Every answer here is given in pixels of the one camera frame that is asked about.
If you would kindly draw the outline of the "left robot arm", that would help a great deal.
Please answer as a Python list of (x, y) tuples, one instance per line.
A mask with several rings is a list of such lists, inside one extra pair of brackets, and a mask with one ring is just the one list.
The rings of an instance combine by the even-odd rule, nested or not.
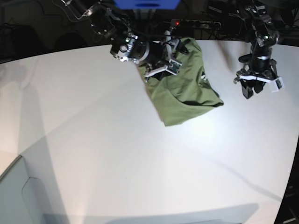
[(234, 83), (240, 83), (246, 99), (263, 90), (266, 83), (274, 91), (283, 87), (277, 73), (277, 62), (271, 58), (272, 47), (277, 44), (276, 30), (266, 6), (257, 0), (237, 0), (236, 12), (246, 27), (245, 42), (251, 43), (250, 53), (239, 57), (243, 67), (236, 72)]

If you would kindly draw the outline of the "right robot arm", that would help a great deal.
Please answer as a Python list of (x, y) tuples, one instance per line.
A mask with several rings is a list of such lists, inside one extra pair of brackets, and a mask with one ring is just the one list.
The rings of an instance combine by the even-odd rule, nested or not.
[(202, 52), (191, 30), (165, 21), (138, 22), (107, 0), (80, 0), (77, 5), (94, 31), (111, 40), (111, 55), (138, 66), (153, 102), (222, 104), (206, 79)]

